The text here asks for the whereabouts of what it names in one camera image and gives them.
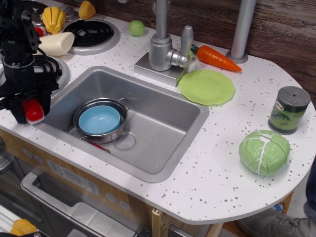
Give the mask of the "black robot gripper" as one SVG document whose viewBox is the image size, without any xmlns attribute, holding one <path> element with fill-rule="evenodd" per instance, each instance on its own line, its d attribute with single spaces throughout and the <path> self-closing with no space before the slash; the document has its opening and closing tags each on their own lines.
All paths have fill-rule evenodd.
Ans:
<svg viewBox="0 0 316 237">
<path fill-rule="evenodd" d="M 57 72 L 35 73 L 34 64 L 26 66 L 9 66 L 3 64 L 4 83 L 0 85 L 0 108 L 10 110 L 19 124 L 26 124 L 26 116 L 21 103 L 36 98 L 44 115 L 50 112 L 51 94 L 59 88 L 56 82 Z"/>
</svg>

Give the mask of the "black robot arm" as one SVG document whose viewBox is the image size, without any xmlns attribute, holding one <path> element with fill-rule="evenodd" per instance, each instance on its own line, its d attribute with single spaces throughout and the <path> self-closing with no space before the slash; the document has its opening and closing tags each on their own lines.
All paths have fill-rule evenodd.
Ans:
<svg viewBox="0 0 316 237">
<path fill-rule="evenodd" d="M 51 94 L 62 75 L 56 60 L 44 52 L 31 13 L 20 0 L 0 2 L 0 108 L 20 124 L 36 124 L 50 111 Z"/>
</svg>

